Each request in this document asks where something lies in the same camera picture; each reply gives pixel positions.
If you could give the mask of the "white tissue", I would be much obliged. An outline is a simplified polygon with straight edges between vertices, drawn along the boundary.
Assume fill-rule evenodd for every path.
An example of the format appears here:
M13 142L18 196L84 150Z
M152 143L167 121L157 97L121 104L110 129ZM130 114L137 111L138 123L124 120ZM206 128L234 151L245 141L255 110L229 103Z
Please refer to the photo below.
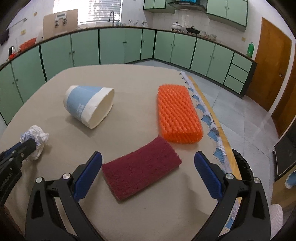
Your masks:
M41 156L44 146L48 142L49 134L44 132L41 127L33 125L20 137L21 143L24 143L29 139L33 139L36 143L35 151L26 158L26 161L32 162L36 161Z

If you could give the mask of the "orange spiky sponge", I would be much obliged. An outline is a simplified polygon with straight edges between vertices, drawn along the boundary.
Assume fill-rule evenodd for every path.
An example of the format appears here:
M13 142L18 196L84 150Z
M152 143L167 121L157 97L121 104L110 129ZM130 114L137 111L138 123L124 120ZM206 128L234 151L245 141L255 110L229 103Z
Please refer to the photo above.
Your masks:
M201 141L201 121L185 86L161 85L158 88L157 105L159 132L166 141L176 144L194 144Z

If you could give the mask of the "black trash bin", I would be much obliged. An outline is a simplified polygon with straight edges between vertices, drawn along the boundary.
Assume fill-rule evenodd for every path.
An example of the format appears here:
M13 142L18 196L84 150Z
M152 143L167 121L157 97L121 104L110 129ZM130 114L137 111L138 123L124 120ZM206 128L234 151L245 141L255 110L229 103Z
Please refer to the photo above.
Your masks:
M253 172L248 164L248 162L244 159L244 157L235 149L232 149L232 152L234 154L234 158L236 160L236 163L238 165L241 178L244 181L252 181L254 178Z

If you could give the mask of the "green lower kitchen cabinets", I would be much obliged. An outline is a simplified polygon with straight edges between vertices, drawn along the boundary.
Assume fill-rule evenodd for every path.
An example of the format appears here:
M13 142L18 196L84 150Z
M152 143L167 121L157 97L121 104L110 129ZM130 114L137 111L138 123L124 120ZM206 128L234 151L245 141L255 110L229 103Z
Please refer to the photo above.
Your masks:
M1 66L1 117L8 124L43 84L65 69L151 59L187 69L240 97L256 69L247 56L197 36L136 27L82 30L34 44Z

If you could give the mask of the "dark red scouring pad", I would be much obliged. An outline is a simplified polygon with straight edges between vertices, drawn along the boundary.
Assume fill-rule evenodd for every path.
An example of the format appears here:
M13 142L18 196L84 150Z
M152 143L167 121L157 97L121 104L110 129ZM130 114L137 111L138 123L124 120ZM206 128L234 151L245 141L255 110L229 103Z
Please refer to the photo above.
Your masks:
M109 188L123 201L165 177L182 164L172 146L162 137L125 156L102 165Z

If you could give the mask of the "beige tablecloth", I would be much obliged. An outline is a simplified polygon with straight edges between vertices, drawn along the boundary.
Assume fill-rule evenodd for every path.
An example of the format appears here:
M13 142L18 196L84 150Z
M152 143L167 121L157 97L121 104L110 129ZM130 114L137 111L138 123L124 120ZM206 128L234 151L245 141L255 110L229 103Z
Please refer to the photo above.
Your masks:
M12 147L30 126L49 134L41 157L24 162L22 176L6 207L14 231L1 240L23 240L26 213L36 178L59 179L85 163L95 151L103 162L129 154L159 135L157 93L163 84L185 85L179 71L141 65L94 65L66 69L40 87L20 108L1 137L1 150ZM94 129L64 108L72 85L115 90L113 107ZM119 201L99 172L80 206L106 240L192 240L216 206L194 167L203 151L213 163L215 143L204 135L196 144L173 144L182 164L136 195Z

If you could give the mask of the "blue white paper cup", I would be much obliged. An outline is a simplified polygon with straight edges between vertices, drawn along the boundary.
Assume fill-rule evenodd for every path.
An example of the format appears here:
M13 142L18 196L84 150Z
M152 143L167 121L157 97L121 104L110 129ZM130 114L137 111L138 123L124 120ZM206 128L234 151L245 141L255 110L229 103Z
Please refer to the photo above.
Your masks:
M69 114L92 130L109 114L114 96L114 88L72 85L63 103Z

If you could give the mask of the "black glass cabinet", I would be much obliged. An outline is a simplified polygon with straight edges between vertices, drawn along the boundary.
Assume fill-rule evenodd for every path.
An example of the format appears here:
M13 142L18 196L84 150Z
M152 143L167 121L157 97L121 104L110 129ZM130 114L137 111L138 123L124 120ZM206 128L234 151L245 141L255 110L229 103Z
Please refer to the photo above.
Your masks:
M274 146L274 155L279 179L295 165L295 137L284 135Z

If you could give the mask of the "blue cloth on box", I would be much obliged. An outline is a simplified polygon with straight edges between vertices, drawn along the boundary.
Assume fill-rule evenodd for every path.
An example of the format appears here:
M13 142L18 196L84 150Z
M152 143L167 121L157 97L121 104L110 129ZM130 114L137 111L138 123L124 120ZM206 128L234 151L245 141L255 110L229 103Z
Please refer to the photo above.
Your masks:
M285 186L287 189L292 189L296 185L296 170L288 175L285 181Z

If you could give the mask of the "wooden door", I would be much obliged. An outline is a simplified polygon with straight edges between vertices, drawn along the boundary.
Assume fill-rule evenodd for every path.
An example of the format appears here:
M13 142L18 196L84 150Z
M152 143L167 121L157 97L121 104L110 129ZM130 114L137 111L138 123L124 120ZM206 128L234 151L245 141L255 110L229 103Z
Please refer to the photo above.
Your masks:
M246 95L268 111L273 105L287 73L291 39L274 24L262 18L257 63Z
M292 70L287 85L280 102L271 115L279 138L284 134L295 118L295 74L294 56Z

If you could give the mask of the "kettle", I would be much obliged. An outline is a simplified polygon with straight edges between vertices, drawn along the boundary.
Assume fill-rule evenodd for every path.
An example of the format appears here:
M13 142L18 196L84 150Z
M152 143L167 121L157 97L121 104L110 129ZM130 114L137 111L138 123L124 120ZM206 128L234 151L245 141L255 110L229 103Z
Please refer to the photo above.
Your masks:
M17 55L17 51L16 51L15 46L11 46L9 48L9 60L15 58L16 55Z

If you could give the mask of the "red basin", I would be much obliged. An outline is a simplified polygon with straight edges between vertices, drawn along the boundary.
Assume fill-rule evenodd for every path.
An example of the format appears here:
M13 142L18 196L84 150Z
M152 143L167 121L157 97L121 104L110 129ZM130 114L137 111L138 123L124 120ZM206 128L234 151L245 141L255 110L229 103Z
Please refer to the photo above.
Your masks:
M21 44L20 45L20 51L25 51L26 49L34 46L34 44L36 43L36 39L37 38L32 38L32 39L27 40L23 44Z

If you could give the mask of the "dark hanging towel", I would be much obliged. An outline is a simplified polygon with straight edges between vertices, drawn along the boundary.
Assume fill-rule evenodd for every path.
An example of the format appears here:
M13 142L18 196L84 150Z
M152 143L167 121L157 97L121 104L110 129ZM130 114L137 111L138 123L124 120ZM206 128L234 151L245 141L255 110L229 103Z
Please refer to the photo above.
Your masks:
M5 30L0 35L0 45L3 45L9 39L9 29Z

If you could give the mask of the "green bottle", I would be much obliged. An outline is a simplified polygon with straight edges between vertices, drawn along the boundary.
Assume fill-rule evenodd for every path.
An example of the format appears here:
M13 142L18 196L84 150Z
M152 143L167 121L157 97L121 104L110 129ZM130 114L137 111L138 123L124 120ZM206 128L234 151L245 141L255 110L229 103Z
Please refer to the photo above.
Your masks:
M253 44L253 42L251 42L251 43L248 45L248 49L247 49L246 56L247 56L248 58L252 58L253 52L254 52L254 44Z

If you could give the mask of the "cardboard box on counter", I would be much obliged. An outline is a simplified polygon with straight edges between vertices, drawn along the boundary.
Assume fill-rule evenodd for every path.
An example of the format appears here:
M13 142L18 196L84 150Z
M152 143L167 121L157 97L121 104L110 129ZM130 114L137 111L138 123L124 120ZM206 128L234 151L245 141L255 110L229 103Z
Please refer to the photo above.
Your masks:
M49 39L78 28L78 9L46 15L43 18L43 39Z

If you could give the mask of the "black wok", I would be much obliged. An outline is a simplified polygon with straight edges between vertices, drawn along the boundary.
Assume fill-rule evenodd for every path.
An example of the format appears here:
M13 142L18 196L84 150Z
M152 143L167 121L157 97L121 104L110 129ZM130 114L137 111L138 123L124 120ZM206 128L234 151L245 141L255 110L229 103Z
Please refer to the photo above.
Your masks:
M191 27L186 27L186 31L187 31L187 34L190 34L190 35L199 35L200 31L197 30L194 26L191 26Z

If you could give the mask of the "white pot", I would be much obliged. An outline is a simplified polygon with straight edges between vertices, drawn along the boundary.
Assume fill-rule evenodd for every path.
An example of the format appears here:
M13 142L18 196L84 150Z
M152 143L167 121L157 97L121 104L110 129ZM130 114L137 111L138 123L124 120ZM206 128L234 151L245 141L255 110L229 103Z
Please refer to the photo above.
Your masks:
M182 32L182 25L180 25L178 22L172 23L171 30L176 32Z

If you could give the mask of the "faucet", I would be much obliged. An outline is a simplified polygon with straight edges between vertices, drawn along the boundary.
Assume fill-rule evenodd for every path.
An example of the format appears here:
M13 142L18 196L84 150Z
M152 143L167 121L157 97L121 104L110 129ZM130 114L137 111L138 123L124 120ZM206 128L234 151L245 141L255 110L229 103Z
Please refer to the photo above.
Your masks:
M114 17L115 17L114 11L111 11L111 12L110 12L110 15L109 15L108 22L111 23L111 26L112 26L112 27L115 26L115 23L114 23Z

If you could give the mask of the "window with blinds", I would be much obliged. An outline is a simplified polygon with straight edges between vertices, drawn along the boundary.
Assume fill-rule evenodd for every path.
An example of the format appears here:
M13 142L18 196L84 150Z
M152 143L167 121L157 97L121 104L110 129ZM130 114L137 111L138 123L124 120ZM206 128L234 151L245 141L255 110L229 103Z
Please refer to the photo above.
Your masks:
M107 22L111 11L115 21L121 20L121 0L59 0L54 1L53 13L78 9L78 23Z

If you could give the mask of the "range hood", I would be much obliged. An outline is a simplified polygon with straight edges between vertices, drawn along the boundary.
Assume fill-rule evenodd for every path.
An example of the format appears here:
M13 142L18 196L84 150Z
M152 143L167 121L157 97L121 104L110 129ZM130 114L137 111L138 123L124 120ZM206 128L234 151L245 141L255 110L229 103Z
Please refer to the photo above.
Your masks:
M192 0L192 1L171 1L170 6L177 10L193 10L193 11L202 11L206 12L207 9L207 0Z

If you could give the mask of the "green upper wall cabinets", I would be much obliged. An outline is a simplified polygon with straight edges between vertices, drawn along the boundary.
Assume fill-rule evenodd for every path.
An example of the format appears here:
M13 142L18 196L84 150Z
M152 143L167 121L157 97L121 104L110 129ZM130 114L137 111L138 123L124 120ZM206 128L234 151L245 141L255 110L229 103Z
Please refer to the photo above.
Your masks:
M246 30L248 1L144 1L143 10L152 13L174 13L175 10L194 10L206 13L209 19L230 25L242 32Z

